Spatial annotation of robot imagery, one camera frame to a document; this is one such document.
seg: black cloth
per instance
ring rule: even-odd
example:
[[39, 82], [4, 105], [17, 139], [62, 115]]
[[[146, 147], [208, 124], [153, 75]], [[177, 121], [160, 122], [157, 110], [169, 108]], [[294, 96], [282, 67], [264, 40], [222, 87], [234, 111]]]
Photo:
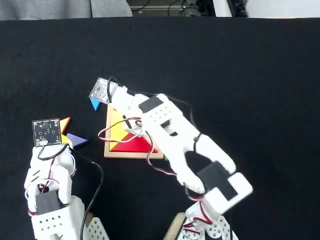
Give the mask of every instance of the black cloth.
[[[165, 93], [194, 107], [198, 129], [254, 188], [233, 208], [241, 240], [316, 239], [319, 216], [320, 19], [109, 18], [0, 22], [1, 239], [32, 239], [23, 184], [32, 120], [72, 117], [66, 132], [99, 162], [93, 206], [111, 240], [162, 239], [193, 204], [172, 176], [143, 159], [104, 159], [106, 106], [98, 77]], [[179, 105], [188, 116], [188, 109]], [[208, 162], [189, 159], [195, 171]], [[76, 159], [72, 193], [87, 206], [99, 182]], [[168, 162], [154, 160], [166, 167]]]

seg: orange tangram piece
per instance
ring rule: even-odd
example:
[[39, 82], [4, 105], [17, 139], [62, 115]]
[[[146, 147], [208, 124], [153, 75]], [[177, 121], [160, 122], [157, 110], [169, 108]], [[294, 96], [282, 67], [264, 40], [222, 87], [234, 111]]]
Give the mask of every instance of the orange tangram piece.
[[[106, 127], [123, 120], [122, 116], [111, 107], [107, 108]], [[128, 140], [133, 134], [125, 131], [123, 126], [125, 122], [119, 123], [105, 132], [106, 138]], [[105, 158], [128, 158], [128, 159], [145, 159], [147, 153], [151, 150], [149, 138], [136, 137], [130, 142], [105, 142], [104, 157]], [[164, 154], [155, 147], [153, 153], [150, 154], [151, 159], [163, 159]]]
[[60, 131], [61, 131], [61, 134], [64, 134], [65, 133], [65, 130], [66, 128], [68, 127], [68, 124], [71, 120], [71, 117], [66, 117], [62, 120], [60, 120]]

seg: black wire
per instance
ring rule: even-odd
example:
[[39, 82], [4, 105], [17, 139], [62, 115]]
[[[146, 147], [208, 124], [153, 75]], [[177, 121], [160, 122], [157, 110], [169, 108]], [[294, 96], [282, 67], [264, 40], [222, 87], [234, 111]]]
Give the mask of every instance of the black wire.
[[185, 183], [183, 183], [183, 186], [184, 186], [184, 192], [189, 198], [203, 198], [205, 196], [205, 193], [204, 194], [198, 194], [197, 196], [191, 196], [189, 194], [189, 190], [187, 188], [187, 185]]
[[70, 149], [70, 151], [71, 151], [72, 153], [78, 155], [80, 158], [86, 160], [88, 163], [95, 165], [95, 166], [100, 170], [100, 173], [101, 173], [100, 183], [99, 183], [98, 187], [96, 188], [96, 191], [95, 191], [95, 193], [94, 193], [94, 195], [93, 195], [93, 197], [92, 197], [92, 199], [91, 199], [91, 201], [90, 201], [87, 209], [86, 209], [85, 212], [84, 212], [84, 216], [83, 216], [83, 220], [82, 220], [82, 224], [81, 224], [81, 229], [80, 229], [80, 240], [83, 240], [83, 234], [84, 234], [84, 227], [85, 227], [85, 223], [86, 223], [86, 218], [87, 218], [87, 215], [88, 215], [88, 213], [89, 213], [89, 211], [90, 211], [90, 209], [91, 209], [92, 204], [94, 203], [94, 201], [95, 201], [95, 199], [96, 199], [96, 197], [97, 197], [97, 195], [98, 195], [98, 193], [99, 193], [99, 191], [100, 191], [100, 188], [101, 188], [102, 184], [104, 183], [105, 173], [104, 173], [103, 168], [102, 168], [98, 163], [96, 163], [95, 161], [92, 161], [92, 160], [90, 160], [89, 158], [81, 155], [80, 153], [78, 153], [77, 151], [75, 151], [74, 149], [72, 149], [68, 143], [66, 143], [59, 152], [57, 152], [55, 155], [50, 156], [50, 157], [39, 157], [40, 154], [42, 153], [42, 151], [45, 149], [45, 146], [43, 146], [42, 150], [39, 152], [38, 158], [39, 158], [40, 160], [43, 160], [43, 161], [47, 161], [47, 160], [53, 159], [53, 158], [55, 158], [56, 156], [60, 155], [67, 147], [69, 147], [69, 149]]
[[111, 103], [111, 101], [112, 101], [112, 99], [111, 99], [112, 96], [111, 96], [111, 93], [110, 93], [111, 80], [114, 80], [119, 86], [121, 86], [121, 84], [119, 82], [119, 79], [116, 76], [111, 76], [111, 77], [108, 78], [108, 83], [106, 85], [106, 94], [108, 96], [109, 103]]
[[148, 6], [150, 2], [151, 2], [151, 0], [147, 0], [146, 3], [142, 7], [138, 8], [138, 9], [132, 9], [131, 11], [132, 12], [140, 11], [140, 10], [144, 9], [146, 6]]
[[90, 201], [87, 209], [85, 210], [84, 216], [83, 216], [83, 219], [82, 219], [82, 224], [81, 224], [81, 229], [80, 229], [80, 240], [83, 240], [83, 239], [84, 239], [84, 238], [83, 238], [83, 234], [84, 234], [84, 228], [85, 228], [86, 218], [87, 218], [88, 213], [89, 213], [89, 211], [90, 211], [90, 209], [91, 209], [91, 207], [92, 207], [92, 204], [93, 204], [94, 201], [96, 200], [96, 197], [97, 197], [97, 195], [98, 195], [98, 193], [99, 193], [99, 191], [100, 191], [100, 189], [101, 189], [101, 187], [102, 187], [102, 185], [103, 185], [103, 183], [104, 183], [105, 173], [104, 173], [103, 168], [102, 168], [98, 163], [96, 163], [95, 161], [92, 161], [92, 160], [90, 160], [89, 158], [81, 155], [81, 154], [78, 153], [77, 151], [73, 150], [71, 147], [70, 147], [70, 150], [71, 150], [71, 152], [73, 152], [74, 154], [78, 155], [78, 156], [79, 156], [80, 158], [82, 158], [83, 160], [86, 160], [88, 163], [95, 165], [95, 166], [100, 170], [100, 173], [101, 173], [100, 183], [99, 183], [98, 187], [96, 188], [95, 193], [94, 193], [94, 195], [93, 195], [93, 197], [92, 197], [92, 199], [91, 199], [91, 201]]
[[168, 17], [171, 17], [171, 16], [170, 16], [170, 8], [171, 8], [171, 6], [172, 6], [173, 4], [179, 2], [179, 1], [181, 1], [181, 0], [175, 0], [175, 1], [173, 1], [172, 3], [170, 3], [170, 5], [169, 5], [169, 7], [168, 7]]
[[[146, 92], [146, 91], [134, 91], [134, 90], [128, 90], [127, 92], [128, 93], [133, 93], [133, 94], [144, 94], [144, 95], [149, 95], [149, 96], [155, 96], [155, 95], [160, 94], [160, 93], [151, 93], [151, 92]], [[190, 122], [195, 128], [197, 128], [195, 120], [194, 120], [194, 109], [191, 106], [191, 104], [188, 103], [187, 101], [180, 100], [180, 99], [175, 98], [173, 96], [170, 96], [170, 95], [167, 95], [167, 94], [165, 94], [165, 95], [168, 97], [168, 99], [176, 101], [176, 102], [184, 104], [184, 105], [187, 105], [189, 107], [189, 109], [190, 109], [190, 112], [189, 112]]]
[[59, 156], [60, 154], [63, 153], [64, 150], [66, 150], [67, 147], [69, 147], [69, 144], [65, 144], [65, 145], [63, 146], [63, 148], [61, 148], [60, 151], [58, 151], [57, 153], [55, 153], [55, 154], [52, 155], [52, 156], [40, 157], [40, 155], [41, 155], [42, 152], [44, 151], [45, 147], [46, 147], [46, 146], [43, 146], [43, 148], [40, 150], [40, 152], [39, 152], [39, 154], [38, 154], [38, 159], [40, 159], [40, 160], [42, 160], [42, 161], [48, 161], [48, 160], [50, 160], [50, 159], [53, 159], [53, 158]]

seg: red wire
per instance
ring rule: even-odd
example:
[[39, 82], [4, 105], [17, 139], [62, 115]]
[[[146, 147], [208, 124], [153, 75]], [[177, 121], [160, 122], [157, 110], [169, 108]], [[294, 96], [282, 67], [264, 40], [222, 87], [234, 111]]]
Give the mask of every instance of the red wire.
[[[50, 165], [50, 170], [49, 170], [49, 177], [48, 177], [48, 179], [51, 178], [51, 167], [52, 167], [52, 165], [54, 164], [55, 160], [56, 160], [56, 157], [54, 157], [54, 158], [52, 159], [52, 162], [51, 162], [51, 165]], [[48, 183], [49, 183], [49, 182], [47, 181], [44, 186], [39, 187], [40, 190], [45, 189], [45, 188], [47, 187]]]
[[205, 213], [205, 210], [204, 210], [203, 207], [202, 207], [201, 201], [199, 202], [199, 204], [200, 204], [201, 213], [202, 213], [202, 215], [204, 216], [205, 219], [203, 219], [203, 218], [201, 218], [201, 217], [197, 217], [197, 216], [195, 216], [193, 219], [199, 220], [199, 221], [201, 221], [201, 222], [203, 222], [203, 223], [205, 223], [205, 224], [209, 224], [209, 225], [212, 224], [213, 222], [212, 222], [212, 220], [208, 217], [208, 215]]
[[199, 232], [199, 231], [196, 231], [196, 230], [187, 229], [187, 228], [184, 228], [183, 230], [184, 230], [184, 231], [188, 231], [188, 232], [192, 232], [192, 233], [195, 233], [195, 234], [199, 234], [199, 235], [200, 235], [200, 232]]
[[[204, 208], [202, 207], [202, 202], [201, 202], [201, 201], [199, 202], [199, 205], [200, 205], [201, 213], [202, 213], [202, 215], [204, 216], [205, 219], [203, 219], [203, 218], [201, 218], [201, 217], [198, 217], [198, 216], [195, 216], [195, 217], [193, 218], [193, 220], [198, 220], [198, 221], [203, 222], [203, 223], [205, 223], [205, 224], [211, 225], [213, 222], [212, 222], [212, 220], [210, 219], [210, 217], [208, 217], [208, 215], [206, 214]], [[185, 228], [191, 228], [191, 227], [193, 227], [194, 225], [193, 225], [192, 222], [188, 222], [188, 223], [183, 224], [183, 226], [184, 226]]]
[[29, 216], [37, 216], [38, 215], [36, 212], [31, 212], [29, 209], [28, 209], [28, 214], [29, 214]]

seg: yellow tangram piece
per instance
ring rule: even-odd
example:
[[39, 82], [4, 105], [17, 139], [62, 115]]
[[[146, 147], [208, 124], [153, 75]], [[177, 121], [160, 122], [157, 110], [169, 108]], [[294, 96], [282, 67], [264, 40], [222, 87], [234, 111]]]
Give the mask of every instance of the yellow tangram piece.
[[65, 130], [66, 128], [68, 127], [68, 124], [71, 120], [71, 117], [66, 117], [62, 120], [60, 120], [60, 131], [61, 131], [61, 134], [64, 134], [65, 133]]
[[61, 141], [63, 143], [69, 143], [70, 147], [72, 148], [74, 147], [74, 145], [72, 144], [72, 141], [63, 134], [61, 134]]
[[[123, 120], [123, 117], [114, 109], [112, 109], [112, 111], [111, 111], [111, 116], [108, 116], [108, 117], [110, 117], [110, 119], [111, 119], [111, 126], [113, 124]], [[126, 122], [124, 122], [124, 121], [120, 122], [119, 124], [113, 126], [110, 129], [110, 138], [111, 139], [122, 140], [129, 134], [129, 132], [127, 132], [123, 128], [124, 124], [126, 124]], [[118, 142], [110, 142], [109, 151], [111, 151], [117, 144], [118, 144]]]

